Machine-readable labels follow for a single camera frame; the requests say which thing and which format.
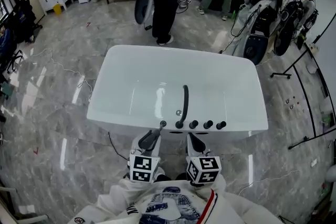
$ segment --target patch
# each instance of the patch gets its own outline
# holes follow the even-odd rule
[[[218,164],[215,158],[200,158],[202,170],[218,169]]]
[[[190,164],[189,164],[188,173],[193,180],[196,180],[196,178],[198,176],[198,169],[193,164],[193,162],[190,162]]]
[[[82,218],[75,218],[75,223],[82,224],[82,223],[85,223],[85,220]]]
[[[180,193],[181,189],[179,187],[166,187],[163,193]]]
[[[150,178],[150,173],[133,171],[133,180],[149,182]]]
[[[198,182],[199,183],[214,182],[216,180],[217,175],[218,175],[218,171],[204,172],[204,173],[201,174],[201,178]]]
[[[152,170],[152,159],[145,157],[135,157],[134,169]]]

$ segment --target yellow bucket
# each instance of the yellow bucket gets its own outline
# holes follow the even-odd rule
[[[62,14],[62,9],[61,9],[61,5],[60,4],[56,4],[54,7],[54,12],[57,14],[57,15],[60,15]]]

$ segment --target whiteboard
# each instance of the whiteboard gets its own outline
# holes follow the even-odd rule
[[[317,41],[319,53],[316,56],[324,80],[328,86],[331,100],[336,106],[336,18],[333,17],[331,23]]]

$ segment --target black handle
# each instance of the black handle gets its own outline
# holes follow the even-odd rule
[[[183,85],[184,90],[184,103],[183,103],[183,112],[181,119],[176,122],[175,127],[181,129],[183,127],[183,122],[188,114],[188,106],[189,106],[189,88],[187,85]]]
[[[216,125],[216,127],[217,127],[218,130],[223,129],[225,126],[226,126],[226,122],[225,122],[225,121],[219,122],[219,123]]]
[[[193,121],[189,124],[190,129],[195,129],[198,126],[198,121]]]
[[[212,125],[214,125],[213,121],[207,121],[203,124],[204,129],[209,129]]]

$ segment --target black chair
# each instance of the black chair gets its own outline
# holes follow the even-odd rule
[[[15,72],[14,64],[16,59],[23,59],[23,53],[21,50],[16,51],[17,49],[17,42],[15,40],[14,31],[12,29],[13,20],[15,20],[15,16],[10,15],[0,28],[4,26],[6,31],[9,31],[10,38],[0,50],[0,73],[3,73],[7,69],[7,73],[10,73],[10,68],[12,67],[12,71]]]
[[[29,0],[20,0],[13,8],[13,17],[11,19],[11,29],[14,32],[17,43],[23,41],[30,42],[29,38],[34,34],[37,28],[42,29],[42,25],[35,24],[36,19],[33,8]]]

